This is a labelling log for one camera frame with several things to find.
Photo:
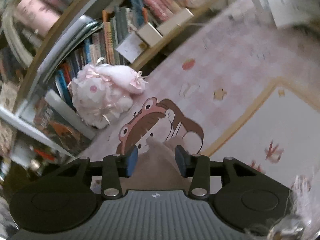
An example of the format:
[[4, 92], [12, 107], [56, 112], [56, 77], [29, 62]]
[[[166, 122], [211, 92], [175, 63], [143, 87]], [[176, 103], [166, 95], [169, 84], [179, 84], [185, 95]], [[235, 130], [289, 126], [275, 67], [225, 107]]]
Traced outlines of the white metal wooden bookshelf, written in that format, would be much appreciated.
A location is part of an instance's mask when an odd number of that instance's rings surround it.
[[51, 77], [54, 69], [75, 46], [103, 24], [90, 18], [87, 12], [100, 8], [102, 0], [75, 0], [49, 30], [35, 56], [24, 47], [14, 26], [14, 11], [21, 0], [8, 0], [1, 17], [1, 34], [7, 40], [15, 59], [27, 70], [17, 85], [5, 81], [1, 90], [1, 119], [14, 129], [58, 152], [70, 155], [43, 132], [20, 116], [33, 93]]

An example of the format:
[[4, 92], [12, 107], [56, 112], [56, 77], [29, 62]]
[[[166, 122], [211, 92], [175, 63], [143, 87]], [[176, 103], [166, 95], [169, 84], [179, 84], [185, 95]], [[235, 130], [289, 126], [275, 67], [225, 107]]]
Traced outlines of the Harry Potter book box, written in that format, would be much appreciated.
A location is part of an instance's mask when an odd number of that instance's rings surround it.
[[52, 89], [33, 95], [20, 117], [74, 157], [84, 151], [97, 134]]

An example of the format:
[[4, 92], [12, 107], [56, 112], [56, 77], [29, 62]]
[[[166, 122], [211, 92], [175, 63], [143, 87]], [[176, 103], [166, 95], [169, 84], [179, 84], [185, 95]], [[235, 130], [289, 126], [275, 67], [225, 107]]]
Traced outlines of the flat white box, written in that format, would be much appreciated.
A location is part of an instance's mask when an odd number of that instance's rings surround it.
[[170, 19], [160, 24], [157, 27], [157, 30], [162, 36], [168, 35], [168, 33], [170, 33], [176, 27], [181, 27], [185, 22], [193, 18], [193, 16], [193, 13], [189, 9], [183, 8]]

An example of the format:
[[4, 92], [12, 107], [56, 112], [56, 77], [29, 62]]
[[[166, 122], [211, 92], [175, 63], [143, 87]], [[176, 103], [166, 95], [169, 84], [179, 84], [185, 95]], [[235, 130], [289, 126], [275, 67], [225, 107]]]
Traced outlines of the cream pen holder box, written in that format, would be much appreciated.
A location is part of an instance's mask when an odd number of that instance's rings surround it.
[[156, 46], [163, 38], [157, 29], [149, 22], [139, 28], [137, 34], [149, 45], [149, 47]]

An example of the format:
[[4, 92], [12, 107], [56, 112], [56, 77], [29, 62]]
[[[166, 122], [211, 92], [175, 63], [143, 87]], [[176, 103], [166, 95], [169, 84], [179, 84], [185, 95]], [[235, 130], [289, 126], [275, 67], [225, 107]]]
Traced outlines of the pink white plush bunny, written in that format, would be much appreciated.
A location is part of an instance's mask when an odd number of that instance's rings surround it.
[[68, 84], [72, 103], [80, 118], [89, 126], [103, 129], [120, 118], [133, 105], [133, 95], [146, 89], [142, 71], [125, 65], [96, 63], [83, 66]]

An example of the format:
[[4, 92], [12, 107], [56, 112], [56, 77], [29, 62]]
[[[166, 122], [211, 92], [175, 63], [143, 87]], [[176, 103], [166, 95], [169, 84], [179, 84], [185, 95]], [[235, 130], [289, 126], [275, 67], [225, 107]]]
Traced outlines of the white box on shelf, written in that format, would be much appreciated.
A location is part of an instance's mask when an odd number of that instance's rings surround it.
[[123, 56], [129, 63], [133, 63], [140, 55], [147, 50], [148, 45], [137, 35], [132, 32], [117, 46], [116, 51]]

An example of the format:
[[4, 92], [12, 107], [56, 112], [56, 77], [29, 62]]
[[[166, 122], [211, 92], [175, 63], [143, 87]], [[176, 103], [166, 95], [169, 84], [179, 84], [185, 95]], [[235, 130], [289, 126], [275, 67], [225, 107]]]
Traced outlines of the white paper sheet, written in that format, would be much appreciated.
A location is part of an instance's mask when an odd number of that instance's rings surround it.
[[319, 0], [267, 0], [277, 28], [310, 24], [319, 20]]

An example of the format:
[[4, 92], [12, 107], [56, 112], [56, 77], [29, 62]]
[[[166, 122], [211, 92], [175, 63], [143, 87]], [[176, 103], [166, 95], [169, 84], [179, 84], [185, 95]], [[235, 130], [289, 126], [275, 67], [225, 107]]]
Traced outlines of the lavender and beige sweater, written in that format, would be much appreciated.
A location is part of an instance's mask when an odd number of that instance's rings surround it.
[[138, 155], [135, 170], [130, 178], [121, 178], [122, 191], [127, 190], [189, 190], [191, 180], [183, 178], [175, 161], [175, 147], [183, 145], [182, 138], [165, 142], [150, 137], [149, 149]]

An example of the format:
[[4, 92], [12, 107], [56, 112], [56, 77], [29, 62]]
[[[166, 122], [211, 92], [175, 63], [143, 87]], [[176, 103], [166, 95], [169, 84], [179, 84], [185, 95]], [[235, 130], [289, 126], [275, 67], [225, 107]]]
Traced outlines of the pink checkered cartoon desk mat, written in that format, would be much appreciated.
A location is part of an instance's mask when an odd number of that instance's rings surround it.
[[183, 190], [127, 190], [156, 196], [175, 214], [187, 202], [207, 206], [242, 230], [294, 218], [319, 227], [319, 38], [308, 29], [259, 24], [240, 0], [168, 57], [148, 77], [131, 111], [85, 155], [101, 160], [150, 137], [182, 138], [210, 159], [208, 199]]

